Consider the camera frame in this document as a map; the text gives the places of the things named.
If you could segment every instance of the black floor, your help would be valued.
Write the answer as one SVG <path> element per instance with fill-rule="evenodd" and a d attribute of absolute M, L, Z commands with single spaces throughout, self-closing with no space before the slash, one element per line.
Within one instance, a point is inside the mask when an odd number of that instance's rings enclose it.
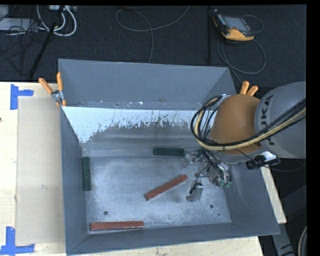
<path fill-rule="evenodd" d="M 32 18 L 37 26 L 35 5 L 9 7 L 9 17 Z M 124 6 L 78 5 L 73 12 L 75 33 L 71 36 L 54 34 L 39 62 L 37 57 L 48 36 L 47 31 L 21 35 L 0 31 L 0 81 L 37 82 L 43 77 L 55 83 L 60 58 L 226 67 L 226 62 L 219 56 L 222 49 L 217 47 L 221 36 L 214 26 L 208 40 L 208 13 L 211 17 L 214 10 L 225 15 L 246 16 L 244 18 L 253 31 L 263 28 L 255 34 L 257 43 L 224 44 L 229 64 L 244 71 L 231 73 L 238 92 L 243 80 L 259 86 L 257 98 L 273 88 L 306 80 L 307 5 L 212 5 L 209 9 L 206 5 L 131 7 L 128 10 Z M 39 13 L 48 25 L 55 20 L 55 12 L 48 11 L 47 5 L 40 5 Z M 61 34 L 70 33 L 75 27 L 67 12 L 65 16 L 66 25 L 59 30 Z M 143 31 L 150 27 L 152 33 Z M 275 168 L 293 170 L 303 163 L 304 160 L 299 159 L 282 159 Z M 281 199 L 306 185 L 306 165 L 293 172 L 279 170 L 273 170 L 272 175 Z M 286 224 L 294 249 L 307 224 L 306 207 L 296 215 Z M 260 241 L 265 256 L 276 255 L 271 237 L 261 237 Z"/>

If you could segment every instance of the gray bin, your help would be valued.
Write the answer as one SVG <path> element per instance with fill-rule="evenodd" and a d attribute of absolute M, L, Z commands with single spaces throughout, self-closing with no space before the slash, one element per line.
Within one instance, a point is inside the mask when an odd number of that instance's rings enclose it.
<path fill-rule="evenodd" d="M 60 110 L 65 246 L 68 255 L 279 234 L 259 169 L 233 165 L 224 189 L 201 178 L 199 163 L 153 155 L 157 147 L 199 148 L 193 114 L 213 96 L 236 93 L 226 67 L 59 60 L 67 106 Z M 83 157 L 89 157 L 90 191 Z M 186 174 L 147 201 L 144 193 Z M 90 223 L 144 221 L 144 228 L 92 231 Z"/>

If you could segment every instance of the cable bundle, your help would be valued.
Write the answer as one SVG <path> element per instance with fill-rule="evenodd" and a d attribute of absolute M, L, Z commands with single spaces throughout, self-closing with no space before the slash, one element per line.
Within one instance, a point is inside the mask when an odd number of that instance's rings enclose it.
<path fill-rule="evenodd" d="M 213 114 L 219 108 L 216 107 L 210 115 L 208 113 L 204 123 L 203 117 L 205 115 L 205 112 L 210 111 L 211 107 L 217 104 L 221 99 L 222 95 L 215 96 L 209 99 L 202 106 L 202 108 L 194 114 L 191 120 L 190 128 L 192 134 L 194 135 L 200 146 L 207 150 L 235 150 L 254 143 L 258 143 L 260 141 L 268 139 L 269 137 L 279 133 L 280 131 L 283 131 L 284 129 L 294 125 L 295 123 L 301 121 L 306 117 L 306 99 L 304 98 L 250 138 L 231 143 L 217 143 L 216 141 L 208 139 L 207 137 L 210 131 L 210 120 L 212 119 Z"/>

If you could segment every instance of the black tube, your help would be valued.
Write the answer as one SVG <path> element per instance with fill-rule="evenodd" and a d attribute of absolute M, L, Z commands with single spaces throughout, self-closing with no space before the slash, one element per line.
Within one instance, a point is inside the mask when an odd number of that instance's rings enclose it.
<path fill-rule="evenodd" d="M 44 43 L 43 43 L 43 45 L 42 45 L 42 47 L 41 47 L 41 50 L 40 50 L 40 52 L 38 53 L 38 55 L 37 55 L 37 57 L 36 57 L 33 65 L 32 65 L 32 68 L 31 68 L 31 71 L 30 71 L 30 75 L 29 75 L 29 80 L 32 80 L 32 78 L 34 77 L 34 74 L 35 74 L 36 69 L 37 69 L 37 67 L 38 67 L 38 65 L 39 65 L 39 62 L 40 62 L 40 60 L 41 60 L 41 58 L 42 58 L 42 55 L 44 54 L 44 52 L 45 52 L 45 50 L 46 50 L 46 48 L 47 48 L 47 45 L 48 45 L 48 43 L 49 43 L 49 41 L 50 41 L 50 38 L 51 38 L 52 34 L 54 33 L 55 27 L 56 27 L 56 25 L 57 25 L 57 19 L 58 19 L 58 17 L 61 16 L 61 13 L 62 13 L 62 11 L 63 11 L 64 8 L 65 8 L 65 5 L 60 5 L 57 13 L 55 14 L 55 19 L 54 19 L 54 21 L 52 22 L 52 25 L 51 25 L 51 27 L 50 27 L 49 33 L 48 33 L 48 35 L 46 36 L 46 38 L 45 38 L 45 40 L 44 40 Z"/>

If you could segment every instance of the blue tape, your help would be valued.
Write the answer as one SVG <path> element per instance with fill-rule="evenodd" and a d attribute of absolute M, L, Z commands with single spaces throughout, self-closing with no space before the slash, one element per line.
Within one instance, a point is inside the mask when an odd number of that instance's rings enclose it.
<path fill-rule="evenodd" d="M 16 254 L 33 253 L 35 244 L 26 246 L 16 246 L 16 230 L 13 227 L 7 226 L 5 228 L 5 245 L 1 245 L 0 255 L 15 256 Z"/>
<path fill-rule="evenodd" d="M 19 90 L 18 86 L 11 84 L 11 97 L 10 97 L 10 109 L 18 109 L 18 96 L 32 96 L 34 95 L 33 90 Z"/>

